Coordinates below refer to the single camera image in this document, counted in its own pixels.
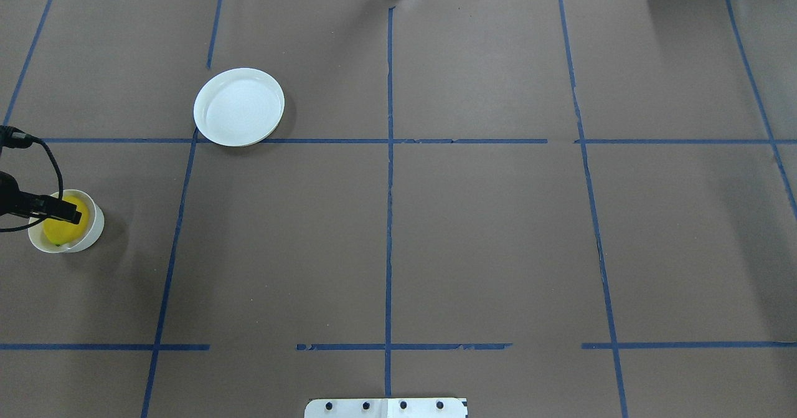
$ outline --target gray table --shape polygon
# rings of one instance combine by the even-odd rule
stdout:
[[[0,0],[0,37],[5,122],[107,220],[0,236],[0,416],[797,415],[797,0]],[[191,108],[237,67],[287,106],[221,148]]]

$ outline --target white mounting plate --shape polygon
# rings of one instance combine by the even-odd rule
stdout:
[[[458,398],[313,400],[304,408],[304,418],[467,418],[466,404]]]

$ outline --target black device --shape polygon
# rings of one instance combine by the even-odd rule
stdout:
[[[44,221],[45,219],[56,219],[70,222],[77,225],[82,214],[77,211],[77,206],[70,202],[65,202],[64,180],[60,174],[58,163],[47,144],[34,135],[29,135],[13,126],[0,126],[0,156],[4,148],[29,148],[34,143],[41,145],[47,152],[47,156],[55,169],[58,177],[58,198],[51,196],[38,196],[20,191],[17,180],[10,174],[0,171],[0,216],[11,214],[12,216],[25,217],[25,219],[38,219],[28,225],[14,228],[0,228],[0,233],[9,231],[20,231],[31,228]]]

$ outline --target white plate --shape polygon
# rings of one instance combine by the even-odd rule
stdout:
[[[270,135],[284,110],[285,95],[274,77],[257,69],[230,69],[199,90],[194,122],[218,145],[248,146]]]

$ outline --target lemon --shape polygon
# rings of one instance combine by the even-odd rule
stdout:
[[[77,211],[83,215],[80,216],[80,223],[77,225],[56,219],[46,219],[42,223],[45,237],[58,247],[80,239],[85,234],[86,227],[88,227],[88,207],[86,207],[86,204],[74,196],[64,196],[64,201],[77,206]]]

